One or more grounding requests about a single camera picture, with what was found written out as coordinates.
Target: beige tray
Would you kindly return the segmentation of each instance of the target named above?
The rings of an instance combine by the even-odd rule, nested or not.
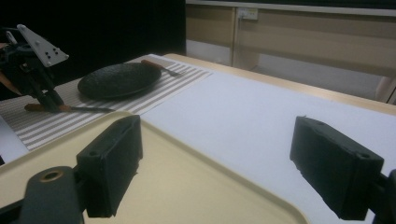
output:
[[[23,197],[27,180],[76,155],[113,121],[108,114],[0,168],[0,207]],[[144,158],[115,217],[86,223],[308,223],[291,204],[142,123]]]

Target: black mechanical part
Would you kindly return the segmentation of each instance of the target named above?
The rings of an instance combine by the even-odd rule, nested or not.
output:
[[[24,199],[0,208],[0,223],[83,223],[115,216],[143,158],[140,117],[119,119],[77,155],[75,168],[52,167],[34,175]]]
[[[50,112],[59,112],[64,101],[56,92],[54,76],[25,42],[0,49],[0,70],[22,95],[36,98]]]
[[[78,153],[78,175],[87,182],[84,195],[88,216],[116,215],[142,158],[140,118],[137,116],[114,122]]]
[[[344,220],[395,223],[395,172],[382,175],[384,159],[333,127],[297,117],[290,159],[334,213]]]

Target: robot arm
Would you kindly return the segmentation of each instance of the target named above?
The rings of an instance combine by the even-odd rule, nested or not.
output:
[[[58,112],[64,102],[54,90],[50,67],[68,55],[24,25],[3,29],[9,44],[0,49],[0,70],[23,95],[31,95],[47,111]],[[11,32],[19,32],[26,42],[17,42]]]

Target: white bracket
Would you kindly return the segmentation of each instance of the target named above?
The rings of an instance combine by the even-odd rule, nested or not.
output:
[[[49,41],[31,31],[25,25],[19,24],[17,28],[44,66],[50,67],[69,58],[69,55],[53,46]]]

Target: striped cloth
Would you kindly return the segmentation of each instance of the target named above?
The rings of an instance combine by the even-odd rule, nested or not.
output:
[[[190,85],[211,75],[209,71],[202,68],[168,61],[156,55],[143,56],[129,63],[140,62],[143,59],[161,64],[172,71],[183,72],[183,75],[171,77],[166,72],[163,72],[162,77],[153,88],[135,96],[116,101],[98,101],[84,97],[78,92],[79,79],[60,85],[55,90],[61,95],[66,105],[106,107],[142,115],[166,99],[187,89]],[[0,102],[0,115],[29,150],[41,147],[49,141],[62,137],[66,133],[72,132],[76,128],[104,115],[104,113],[79,112],[57,114],[27,112],[24,110],[24,106],[27,104],[37,104],[37,100],[30,96],[23,96],[2,101]]]

